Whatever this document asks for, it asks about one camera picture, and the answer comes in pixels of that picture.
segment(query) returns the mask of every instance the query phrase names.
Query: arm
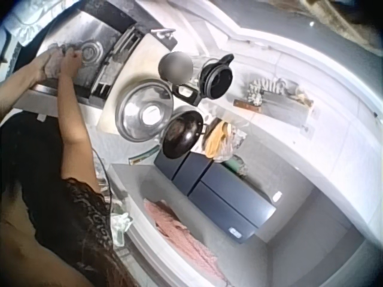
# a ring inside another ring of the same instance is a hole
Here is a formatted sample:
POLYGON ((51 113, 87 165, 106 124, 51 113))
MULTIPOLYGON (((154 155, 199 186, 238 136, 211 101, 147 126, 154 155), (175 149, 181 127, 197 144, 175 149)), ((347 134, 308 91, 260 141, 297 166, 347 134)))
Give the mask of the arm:
POLYGON ((72 78, 81 67, 81 54, 69 49, 61 64, 57 109, 63 140, 61 177, 75 178, 100 192, 89 135, 75 96, 72 78))
POLYGON ((0 86, 0 122, 27 89, 45 78, 44 66, 55 51, 56 49, 44 52, 2 83, 0 86))

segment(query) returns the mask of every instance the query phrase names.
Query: cutting board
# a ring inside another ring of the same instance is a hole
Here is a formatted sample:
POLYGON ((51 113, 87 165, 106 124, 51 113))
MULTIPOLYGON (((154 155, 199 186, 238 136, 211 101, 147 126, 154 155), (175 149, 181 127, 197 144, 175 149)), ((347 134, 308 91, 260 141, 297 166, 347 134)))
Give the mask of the cutting board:
POLYGON ((161 58, 169 52, 154 36, 146 34, 143 37, 123 66, 110 91, 97 124, 98 130, 119 135, 115 126, 115 109, 119 97, 123 96, 123 90, 142 80, 160 79, 158 65, 161 58))

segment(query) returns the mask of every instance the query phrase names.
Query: woman's right hand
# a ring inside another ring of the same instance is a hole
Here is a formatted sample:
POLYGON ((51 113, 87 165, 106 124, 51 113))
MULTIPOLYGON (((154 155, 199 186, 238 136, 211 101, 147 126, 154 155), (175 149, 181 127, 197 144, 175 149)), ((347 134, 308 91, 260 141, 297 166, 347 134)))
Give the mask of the woman's right hand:
POLYGON ((69 48, 61 62, 60 75, 70 78, 76 77, 78 69, 81 68, 82 59, 80 51, 74 51, 73 48, 69 48))

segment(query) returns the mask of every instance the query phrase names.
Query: hand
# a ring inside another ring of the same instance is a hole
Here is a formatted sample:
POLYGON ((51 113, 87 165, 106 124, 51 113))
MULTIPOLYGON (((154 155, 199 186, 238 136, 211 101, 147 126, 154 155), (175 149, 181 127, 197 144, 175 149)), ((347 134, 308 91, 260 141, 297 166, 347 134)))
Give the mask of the hand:
POLYGON ((34 58, 33 61, 28 64, 28 68, 30 69, 30 73, 33 76, 33 82, 31 83, 34 85, 36 82, 40 82, 42 80, 45 80, 47 78, 44 68, 45 65, 48 63, 51 56, 56 53, 59 49, 57 47, 51 48, 43 54, 40 54, 36 58, 34 58))
POLYGON ((81 68, 82 59, 80 51, 74 51, 73 48, 69 48, 61 62, 60 74, 70 78, 76 77, 78 69, 81 68))

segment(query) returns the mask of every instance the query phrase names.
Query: black frying pan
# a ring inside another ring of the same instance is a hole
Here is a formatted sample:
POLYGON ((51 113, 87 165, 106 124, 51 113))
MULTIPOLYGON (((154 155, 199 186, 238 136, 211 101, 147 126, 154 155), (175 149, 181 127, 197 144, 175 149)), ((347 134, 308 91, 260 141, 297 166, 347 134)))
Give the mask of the black frying pan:
POLYGON ((203 118, 197 111, 174 116, 163 133, 163 154, 167 158, 175 159, 189 152, 202 134, 202 129, 203 118))

